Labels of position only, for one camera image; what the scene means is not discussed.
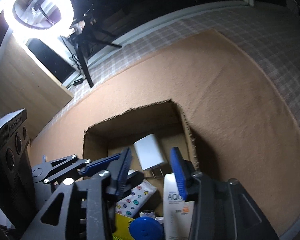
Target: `black pole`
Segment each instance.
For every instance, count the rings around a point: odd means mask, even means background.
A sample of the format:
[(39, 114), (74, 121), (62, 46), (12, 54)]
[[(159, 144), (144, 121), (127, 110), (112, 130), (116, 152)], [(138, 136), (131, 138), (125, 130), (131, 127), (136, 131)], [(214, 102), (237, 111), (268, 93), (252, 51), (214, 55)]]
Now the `black pole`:
[(93, 82), (91, 80), (91, 76), (89, 74), (89, 70), (88, 70), (86, 61), (84, 59), (83, 53), (82, 53), (82, 45), (81, 45), (80, 41), (76, 42), (74, 44), (74, 49), (75, 49), (75, 52), (77, 54), (78, 60), (80, 62), (81, 68), (83, 70), (83, 73), (86, 76), (86, 79), (87, 79), (87, 81), (89, 83), (89, 86), (92, 88), (93, 87)]

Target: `plaid fabric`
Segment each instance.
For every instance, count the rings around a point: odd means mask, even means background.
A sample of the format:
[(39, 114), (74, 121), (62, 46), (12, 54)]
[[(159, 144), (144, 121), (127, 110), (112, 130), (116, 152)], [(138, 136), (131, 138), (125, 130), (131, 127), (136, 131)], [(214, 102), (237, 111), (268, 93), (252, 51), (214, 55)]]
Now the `plaid fabric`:
[[(204, 30), (215, 28), (247, 52), (269, 76), (300, 126), (300, 19), (288, 10), (222, 9), (179, 20), (124, 46), (90, 70), (97, 87), (146, 54)], [(74, 99), (42, 130), (91, 92), (87, 82), (72, 87)]]

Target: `patterned package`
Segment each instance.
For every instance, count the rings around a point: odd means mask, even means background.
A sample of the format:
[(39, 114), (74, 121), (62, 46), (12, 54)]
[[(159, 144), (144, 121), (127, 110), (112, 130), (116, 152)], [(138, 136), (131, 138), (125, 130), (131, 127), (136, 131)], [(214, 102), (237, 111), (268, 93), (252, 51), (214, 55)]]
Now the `patterned package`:
[(156, 190), (155, 186), (144, 179), (140, 185), (131, 190), (131, 195), (117, 202), (115, 212), (126, 217), (134, 217)]

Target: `blue gripper pad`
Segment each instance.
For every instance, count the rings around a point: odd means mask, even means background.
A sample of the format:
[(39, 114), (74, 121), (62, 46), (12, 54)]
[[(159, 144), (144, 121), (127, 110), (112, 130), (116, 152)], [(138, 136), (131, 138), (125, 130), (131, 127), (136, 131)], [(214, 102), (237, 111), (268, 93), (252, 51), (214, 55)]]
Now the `blue gripper pad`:
[(92, 163), (89, 163), (87, 166), (81, 169), (82, 176), (92, 177), (94, 174), (99, 171), (106, 170), (110, 162), (118, 160), (120, 153), (114, 154), (110, 157), (102, 158)]
[(195, 171), (191, 161), (184, 160), (178, 147), (173, 147), (170, 152), (170, 165), (178, 186), (179, 195), (184, 201), (188, 201), (189, 195), (193, 195), (196, 189), (193, 187), (192, 172)]
[(186, 175), (182, 168), (183, 161), (184, 160), (179, 151), (179, 148), (173, 147), (170, 152), (170, 165), (173, 170), (174, 176), (176, 177), (179, 195), (182, 197), (183, 200), (186, 200), (188, 192), (186, 189)]
[(132, 154), (130, 148), (127, 148), (121, 152), (121, 155), (124, 155), (123, 163), (121, 166), (121, 170), (118, 176), (118, 191), (117, 195), (121, 195), (124, 192), (127, 182), (128, 171), (130, 169)]

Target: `wooden cabinet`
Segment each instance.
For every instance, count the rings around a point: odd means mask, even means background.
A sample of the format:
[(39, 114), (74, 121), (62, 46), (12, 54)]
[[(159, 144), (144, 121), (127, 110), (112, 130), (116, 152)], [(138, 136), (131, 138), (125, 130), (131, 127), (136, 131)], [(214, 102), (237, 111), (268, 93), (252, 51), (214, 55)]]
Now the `wooden cabinet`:
[(34, 139), (72, 98), (26, 45), (11, 35), (0, 63), (0, 116), (26, 108), (29, 136)]

